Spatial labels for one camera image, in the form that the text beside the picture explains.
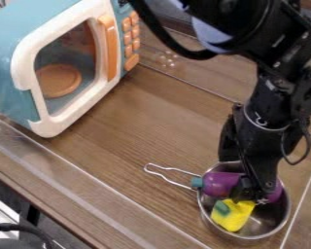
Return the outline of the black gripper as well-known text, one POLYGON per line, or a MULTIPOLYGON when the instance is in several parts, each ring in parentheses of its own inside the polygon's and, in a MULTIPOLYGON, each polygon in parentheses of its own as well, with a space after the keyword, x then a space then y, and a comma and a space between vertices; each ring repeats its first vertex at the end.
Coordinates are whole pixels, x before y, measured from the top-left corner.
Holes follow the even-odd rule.
POLYGON ((232 109, 232 121, 223 125, 217 146, 220 161, 243 163, 247 177, 240 177, 231 189, 233 202, 256 201, 257 194, 269 195, 276 190, 277 164, 284 160, 296 165, 310 152, 310 135, 307 120, 294 119, 279 126, 260 122, 260 116, 249 105, 236 105, 232 109), (300 138, 306 139, 306 152, 298 160, 290 160, 300 138))

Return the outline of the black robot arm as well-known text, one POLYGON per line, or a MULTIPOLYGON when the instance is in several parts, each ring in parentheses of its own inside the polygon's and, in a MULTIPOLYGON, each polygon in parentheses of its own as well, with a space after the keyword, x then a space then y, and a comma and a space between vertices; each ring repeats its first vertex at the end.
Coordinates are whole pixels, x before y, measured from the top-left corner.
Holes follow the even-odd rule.
POLYGON ((212 53, 235 53, 256 65, 256 85, 223 126, 219 159, 243 164, 233 200, 276 191, 277 164, 308 140, 311 117, 311 20, 299 0, 183 0, 212 53))

